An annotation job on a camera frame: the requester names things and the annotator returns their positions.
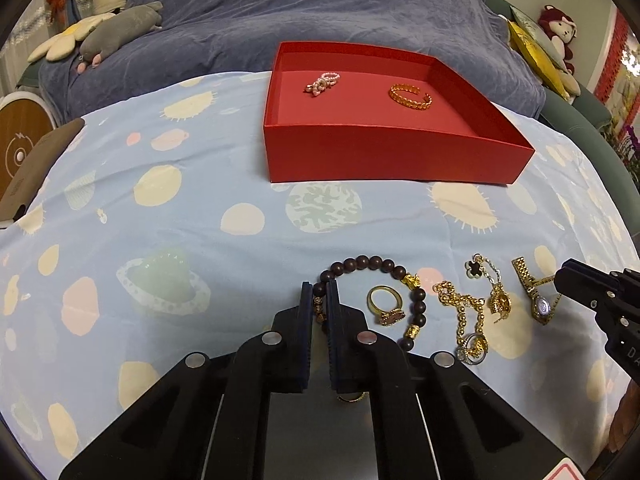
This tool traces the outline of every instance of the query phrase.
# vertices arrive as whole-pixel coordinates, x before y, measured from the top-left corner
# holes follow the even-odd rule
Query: red tray
[[[317,97],[305,93],[323,72],[338,72],[340,81]],[[428,92],[431,107],[413,110],[393,101],[388,91],[398,83]],[[495,106],[434,57],[316,41],[280,44],[264,143],[271,182],[512,184],[534,154]]]

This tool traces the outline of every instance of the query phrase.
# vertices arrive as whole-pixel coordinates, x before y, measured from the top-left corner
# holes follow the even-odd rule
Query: plush toy
[[[569,43],[577,35],[577,26],[574,20],[567,16],[562,10],[554,6],[545,6],[540,14],[538,24],[546,32],[551,43],[564,59],[564,64],[571,74],[575,72],[575,67],[568,60],[574,58],[574,53],[569,48]]]
[[[84,40],[101,22],[114,16],[115,14],[107,12],[98,16],[90,16],[74,23],[64,32],[52,36],[36,47],[27,58],[27,62],[35,63],[45,54],[47,55],[47,61],[65,59],[76,48],[76,41]]]
[[[151,2],[123,10],[108,22],[101,23],[80,45],[78,73],[84,72],[89,63],[94,68],[100,65],[124,44],[153,30],[161,30],[160,9],[162,3]]]

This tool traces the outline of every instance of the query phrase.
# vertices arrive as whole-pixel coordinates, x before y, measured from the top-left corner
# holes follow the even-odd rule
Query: dark brown bead
[[[384,262],[382,262],[382,265],[380,266],[380,270],[382,270],[382,272],[391,272],[392,270],[394,270],[394,267],[396,266],[396,264],[394,263],[393,260],[385,260]]]
[[[317,282],[314,285],[314,296],[318,298],[322,298],[326,294],[326,283],[325,282]]]
[[[416,314],[412,323],[419,327],[423,327],[427,324],[427,318],[424,317],[424,314]]]
[[[414,348],[414,340],[410,337],[403,337],[398,341],[398,346],[405,352],[410,352]]]
[[[344,274],[344,265],[342,264],[342,262],[332,263],[329,269],[331,270],[331,272],[334,274],[336,278]]]
[[[412,290],[411,292],[411,297],[414,299],[414,301],[424,301],[424,298],[427,297],[427,293],[423,288],[414,288],[414,290]]]
[[[391,271],[391,277],[396,280],[402,280],[406,276],[406,269],[402,265],[394,267]]]
[[[416,301],[412,304],[411,311],[414,314],[424,314],[427,311],[427,306],[424,304],[424,301]]]
[[[380,256],[372,256],[369,258],[369,269],[378,270],[382,267],[382,258]]]
[[[333,277],[334,277],[334,274],[330,270],[323,270],[322,273],[320,274],[320,281],[327,283]]]
[[[356,258],[356,266],[358,270],[366,269],[369,267],[369,259],[364,254],[361,254]]]
[[[353,272],[358,268],[358,266],[356,265],[356,260],[354,260],[353,258],[347,258],[342,265],[344,266],[344,272],[347,274]]]

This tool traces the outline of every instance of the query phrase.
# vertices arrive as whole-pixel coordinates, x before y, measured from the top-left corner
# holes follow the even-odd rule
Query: jewelry
[[[537,322],[546,325],[556,313],[556,306],[558,306],[562,294],[558,294],[553,304],[551,304],[547,298],[538,292],[538,287],[545,285],[545,283],[552,282],[556,275],[553,274],[546,278],[536,280],[529,272],[529,269],[527,269],[527,264],[522,256],[512,260],[511,265],[513,265],[513,268],[516,270],[520,283],[531,300],[531,316]]]
[[[342,402],[360,402],[362,399],[364,399],[367,396],[366,392],[362,392],[356,399],[345,399],[343,396],[338,395],[338,400],[341,400]]]
[[[496,279],[494,280],[489,272],[486,270],[486,267],[483,265],[487,263],[489,267],[491,267],[492,271],[495,272]],[[466,275],[469,278],[477,279],[481,276],[484,276],[491,283],[491,294],[489,295],[489,300],[487,304],[489,306],[489,310],[492,314],[500,314],[500,319],[496,320],[501,321],[503,319],[507,319],[509,317],[509,313],[511,312],[511,299],[504,291],[504,287],[502,286],[502,277],[500,275],[500,270],[494,266],[491,260],[482,256],[482,254],[474,254],[474,256],[468,261],[465,262]]]
[[[421,327],[427,323],[427,318],[424,313],[427,311],[427,306],[424,303],[424,299],[427,297],[427,293],[423,288],[420,288],[420,278],[416,274],[409,274],[403,266],[397,266],[393,260],[383,260],[380,256],[372,256],[367,258],[363,254],[357,258],[347,258],[343,262],[334,262],[327,270],[323,270],[320,274],[320,281],[314,285],[314,312],[316,313],[316,321],[325,327],[326,314],[322,309],[322,298],[326,295],[326,284],[331,278],[337,278],[343,274],[350,274],[354,270],[381,270],[385,274],[391,274],[391,277],[395,280],[404,283],[411,291],[412,312],[414,316],[411,320],[409,327],[404,332],[404,337],[398,341],[398,346],[405,352],[410,352],[414,348],[414,340],[418,336]],[[369,291],[369,295],[373,293],[379,287],[375,287]],[[402,298],[398,302],[396,309],[402,307]]]
[[[305,92],[313,94],[314,97],[319,96],[327,88],[331,88],[340,79],[340,74],[337,72],[325,72],[316,81],[305,87]]]
[[[396,307],[392,310],[385,311],[373,303],[373,293],[377,290],[386,290],[391,293],[391,295],[396,299]],[[400,294],[390,286],[378,285],[373,287],[367,294],[367,306],[370,311],[378,316],[378,322],[382,326],[390,326],[393,325],[393,323],[397,323],[401,319],[404,319],[404,312],[402,311],[402,296],[400,296]]]
[[[479,365],[489,351],[489,343],[482,333],[484,325],[483,298],[474,298],[468,294],[456,292],[451,282],[440,282],[433,285],[433,291],[438,294],[438,300],[445,306],[454,306],[458,312],[458,328],[456,330],[457,358],[468,365]],[[466,308],[472,308],[478,313],[476,331],[465,336]]]
[[[398,91],[411,92],[412,94],[420,94],[420,89],[417,86],[397,84],[393,85],[389,89],[389,97],[391,97],[396,103],[406,106],[407,108],[413,108],[414,110],[426,110],[431,106],[433,99],[427,93],[424,94],[424,102],[412,101],[406,97],[402,97]]]

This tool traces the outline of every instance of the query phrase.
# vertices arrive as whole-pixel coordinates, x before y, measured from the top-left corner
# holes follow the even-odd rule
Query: round wooden object
[[[0,196],[40,138],[55,128],[46,104],[29,92],[14,92],[0,103]]]

